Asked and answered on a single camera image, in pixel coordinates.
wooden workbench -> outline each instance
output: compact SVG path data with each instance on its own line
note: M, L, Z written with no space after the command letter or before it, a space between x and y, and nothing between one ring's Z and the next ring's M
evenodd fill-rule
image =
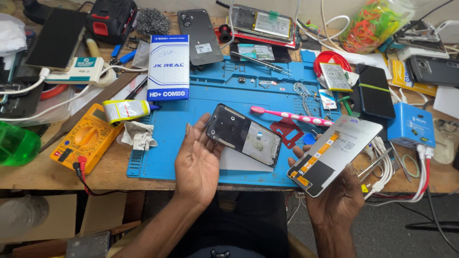
M27 25L36 26L22 14L22 5L16 1L18 10L15 16L23 20ZM171 34L180 34L177 17L171 16L172 30ZM224 18L211 18L215 27L224 23ZM110 53L113 46L99 44L100 52L106 61L110 60ZM121 55L128 53L124 49ZM229 49L223 50L224 55L229 54ZM299 51L291 53L293 60L299 60ZM422 102L422 99L414 92L404 91L409 103ZM445 120L455 120L453 117L432 109L428 106L428 111L432 112L434 118ZM62 122L52 124L46 133L42 136L42 144L46 143L57 131L59 131ZM49 154L57 147L62 139L51 145L47 150L40 153L32 162L22 167L1 167L0 168L0 189L42 189L42 190L82 190L83 185L75 176L75 172L52 161ZM395 145L400 156L407 153L415 157L415 151ZM131 149L118 144L116 141L108 148L102 159L96 165L90 175L86 177L88 185L94 189L143 189L143 190L173 190L175 187L174 180L155 180L155 179L137 179L128 178L126 169L129 163ZM174 162L175 157L170 157L169 162ZM407 162L408 170L415 171L414 164ZM354 167L358 170L360 167L365 169L370 163L368 156L360 154L353 161ZM376 182L377 178L372 174L365 182ZM416 192L419 185L418 179L413 179L409 183L401 169L399 169L391 181L385 186L384 191L388 192ZM459 171L451 165L431 165L430 188L432 192L451 192L459 187ZM219 190L271 190L268 186L252 185L229 185L220 184Z

red and black battery pack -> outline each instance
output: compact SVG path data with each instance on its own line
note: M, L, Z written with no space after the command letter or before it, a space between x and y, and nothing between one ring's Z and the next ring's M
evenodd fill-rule
M88 14L88 28L96 39L123 44L137 15L133 0L97 0Z

yellow multimeter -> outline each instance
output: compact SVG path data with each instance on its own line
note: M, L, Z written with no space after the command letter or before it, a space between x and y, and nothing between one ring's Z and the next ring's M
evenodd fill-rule
M73 170L79 156L85 156L84 174L89 174L107 148L123 129L123 125L110 125L104 108L94 104L67 134L50 158Z

phone camera lens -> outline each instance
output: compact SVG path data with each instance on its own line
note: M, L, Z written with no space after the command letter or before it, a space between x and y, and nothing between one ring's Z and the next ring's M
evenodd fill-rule
M418 64L422 68L427 68L427 63L425 61L419 61Z

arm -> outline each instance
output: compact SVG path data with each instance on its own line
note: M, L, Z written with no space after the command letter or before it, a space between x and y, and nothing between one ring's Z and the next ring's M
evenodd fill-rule
M194 126L186 126L175 160L177 185L172 200L113 258L167 257L210 204L217 190L219 159L224 146L206 136L209 118L210 114L204 114Z
M310 148L310 145L305 145L301 150L296 146L293 153L300 158ZM290 157L288 163L293 166L295 160ZM354 174L350 163L320 196L312 198L305 194L319 257L357 257L350 228L365 200Z
M357 257L349 229L313 225L313 230L319 257Z

